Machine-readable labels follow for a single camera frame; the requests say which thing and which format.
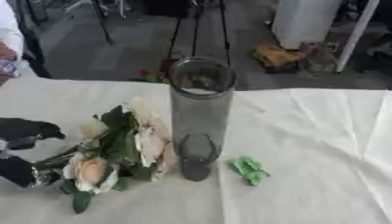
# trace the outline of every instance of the white cabinet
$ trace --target white cabinet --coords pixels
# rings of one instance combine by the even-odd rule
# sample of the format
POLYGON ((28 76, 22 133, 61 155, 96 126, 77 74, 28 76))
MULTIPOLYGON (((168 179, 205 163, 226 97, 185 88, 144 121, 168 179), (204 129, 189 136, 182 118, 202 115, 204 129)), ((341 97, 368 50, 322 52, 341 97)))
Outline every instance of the white cabinet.
POLYGON ((282 47, 298 49, 303 42, 321 42, 341 0, 280 0, 272 31, 282 47))

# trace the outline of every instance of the tripod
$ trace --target tripod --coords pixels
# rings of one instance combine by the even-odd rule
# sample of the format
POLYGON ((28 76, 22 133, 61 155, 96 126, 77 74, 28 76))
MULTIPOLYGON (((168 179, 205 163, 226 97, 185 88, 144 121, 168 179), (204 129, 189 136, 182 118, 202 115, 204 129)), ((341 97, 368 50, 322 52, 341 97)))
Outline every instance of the tripod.
MULTIPOLYGON (((220 18, 222 22, 222 28, 223 28, 223 38, 224 38, 224 43, 225 43, 225 50, 226 50, 226 59, 227 59, 227 64, 231 66, 231 58, 230 58, 230 43, 228 42, 228 28, 226 24, 226 5, 224 3, 224 0, 219 0, 219 7, 220 7, 220 18)), ((200 27, 200 19, 204 14, 204 9, 205 9, 205 2, 204 0, 199 0, 197 2, 194 2, 196 4, 196 13, 194 15, 194 32, 193 32, 193 41, 192 41, 192 57, 196 56, 196 51, 197 51, 197 45, 198 45, 198 36, 199 36, 199 27, 200 27)), ((169 48, 169 52, 167 54, 167 59, 173 62, 172 59, 172 51, 174 46, 176 45, 177 37, 179 35, 179 28, 181 26, 181 23, 183 21, 182 17, 177 18, 177 23, 176 27, 174 30, 174 33, 171 37, 171 46, 169 48)))
POLYGON ((70 11, 72 11, 73 9, 83 5, 83 4, 92 4, 94 7, 94 11, 96 16, 98 17, 102 32, 103 32, 103 36, 106 39, 106 42, 110 45, 113 45, 114 41, 113 39, 110 37, 110 34, 108 32, 108 29, 105 25, 105 19, 108 15, 108 8, 104 7, 100 4, 99 0, 80 0, 79 2, 71 5, 70 7, 66 8, 66 13, 69 13, 70 11))

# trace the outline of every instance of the tripod leg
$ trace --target tripod leg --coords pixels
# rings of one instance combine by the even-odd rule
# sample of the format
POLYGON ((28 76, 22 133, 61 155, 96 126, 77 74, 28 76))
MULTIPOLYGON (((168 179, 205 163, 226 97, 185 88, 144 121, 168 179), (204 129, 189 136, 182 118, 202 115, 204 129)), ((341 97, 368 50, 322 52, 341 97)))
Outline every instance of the tripod leg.
POLYGON ((31 21, 36 25, 40 26, 41 23, 39 22, 37 15, 34 12, 34 9, 32 8, 32 2, 30 0, 26 0, 26 5, 27 5, 27 12, 29 13, 31 21))
POLYGON ((200 24, 201 15, 203 14, 204 3, 199 3, 197 7, 198 7, 197 12, 194 18, 195 25, 194 25, 194 33, 193 33, 192 57, 196 55, 198 36, 199 36, 199 24, 200 24))
POLYGON ((177 36, 179 35, 179 27, 181 26, 182 18, 178 17, 177 18, 177 23, 176 23, 176 29, 174 30, 173 36, 171 37, 171 45, 169 48, 169 52, 167 53, 167 59, 172 58, 172 52, 174 45, 176 44, 177 41, 177 36))
POLYGON ((113 45, 113 39, 110 37, 108 30, 106 29, 106 25, 105 22, 103 21, 104 18, 104 14, 102 12, 101 6, 98 2, 98 0, 92 0, 93 2, 93 6, 94 6, 94 10, 96 13, 96 16, 98 17, 98 20, 100 21, 100 25, 103 31, 103 35, 105 36, 106 42, 108 42, 108 44, 113 45))
POLYGON ((46 70, 44 64, 41 63, 40 61, 34 59, 32 56, 30 56, 30 55, 28 55, 26 53, 23 55, 23 59, 27 60, 29 62, 32 71, 34 71, 34 73, 38 77, 47 78, 47 79, 52 79, 53 78, 51 76, 51 74, 46 70))
POLYGON ((225 49, 226 49, 226 58, 227 64, 231 66, 231 59, 230 59, 230 43, 228 42, 228 28, 226 25, 226 6, 224 0, 220 0, 220 17, 222 20, 222 27, 223 27, 223 36, 225 39, 225 49))

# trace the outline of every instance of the hand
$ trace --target hand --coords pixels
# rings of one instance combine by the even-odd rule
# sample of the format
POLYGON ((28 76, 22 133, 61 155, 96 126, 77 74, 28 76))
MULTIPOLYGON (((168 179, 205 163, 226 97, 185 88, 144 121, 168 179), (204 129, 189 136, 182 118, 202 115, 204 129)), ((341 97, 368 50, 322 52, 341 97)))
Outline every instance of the hand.
POLYGON ((0 60, 16 60, 17 53, 11 50, 5 43, 0 42, 0 60))

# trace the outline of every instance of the cylindrical glass vase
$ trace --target cylindrical glass vase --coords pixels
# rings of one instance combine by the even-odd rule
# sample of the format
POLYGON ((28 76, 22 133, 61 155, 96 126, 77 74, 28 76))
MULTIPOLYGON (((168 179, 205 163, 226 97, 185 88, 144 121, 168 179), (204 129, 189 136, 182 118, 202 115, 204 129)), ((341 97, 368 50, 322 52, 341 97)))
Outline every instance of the cylindrical glass vase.
POLYGON ((174 149, 185 178, 206 179, 219 157, 228 124, 235 74, 214 59, 189 58, 169 74, 174 149))

